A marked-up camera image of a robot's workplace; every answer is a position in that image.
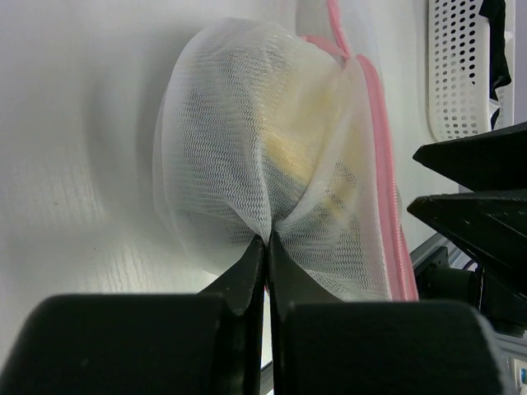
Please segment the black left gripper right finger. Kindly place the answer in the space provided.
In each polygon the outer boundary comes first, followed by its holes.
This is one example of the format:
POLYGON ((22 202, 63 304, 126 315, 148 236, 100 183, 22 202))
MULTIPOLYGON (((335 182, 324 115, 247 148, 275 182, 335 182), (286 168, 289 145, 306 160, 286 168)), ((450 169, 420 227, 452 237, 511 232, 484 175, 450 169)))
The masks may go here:
POLYGON ((267 248, 277 394, 512 394, 489 322, 451 301, 344 302, 267 248))

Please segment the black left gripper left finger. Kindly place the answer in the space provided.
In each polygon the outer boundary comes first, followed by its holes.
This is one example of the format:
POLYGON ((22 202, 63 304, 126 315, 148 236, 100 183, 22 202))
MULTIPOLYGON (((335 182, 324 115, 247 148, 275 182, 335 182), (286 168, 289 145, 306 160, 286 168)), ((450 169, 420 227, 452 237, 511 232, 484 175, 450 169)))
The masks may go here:
POLYGON ((28 316, 4 394, 256 394, 264 245, 196 294, 56 295, 28 316))

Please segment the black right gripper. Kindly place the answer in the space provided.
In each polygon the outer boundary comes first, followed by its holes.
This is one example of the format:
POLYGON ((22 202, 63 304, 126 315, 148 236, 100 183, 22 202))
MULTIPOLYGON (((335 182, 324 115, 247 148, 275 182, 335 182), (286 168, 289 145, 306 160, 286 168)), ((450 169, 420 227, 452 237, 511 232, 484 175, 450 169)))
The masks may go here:
MULTIPOLYGON (((478 193, 418 197, 408 212, 504 285, 525 288, 526 123, 421 146, 413 159, 478 193)), ((525 329, 526 301, 473 265, 452 268, 447 248, 437 248, 415 267, 419 297, 469 304, 495 329, 525 329)))

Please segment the pink-trimmed mesh laundry bag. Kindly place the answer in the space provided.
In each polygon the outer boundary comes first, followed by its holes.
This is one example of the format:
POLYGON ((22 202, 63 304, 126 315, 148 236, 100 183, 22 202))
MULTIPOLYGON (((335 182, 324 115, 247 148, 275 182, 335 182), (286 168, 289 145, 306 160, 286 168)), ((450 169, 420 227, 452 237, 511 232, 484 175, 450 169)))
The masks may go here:
POLYGON ((354 2, 302 1, 296 28, 225 18, 179 55, 153 143, 153 201, 220 274, 254 237, 345 301, 418 298, 384 87, 354 2))

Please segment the yellow bra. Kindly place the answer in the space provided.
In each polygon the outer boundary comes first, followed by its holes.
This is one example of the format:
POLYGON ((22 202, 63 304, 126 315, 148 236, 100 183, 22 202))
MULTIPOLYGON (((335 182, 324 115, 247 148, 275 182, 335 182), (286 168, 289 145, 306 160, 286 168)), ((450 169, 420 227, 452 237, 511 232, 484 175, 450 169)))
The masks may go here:
POLYGON ((357 197, 357 123, 349 89, 287 89, 263 121, 266 186, 273 224, 350 211, 357 197))

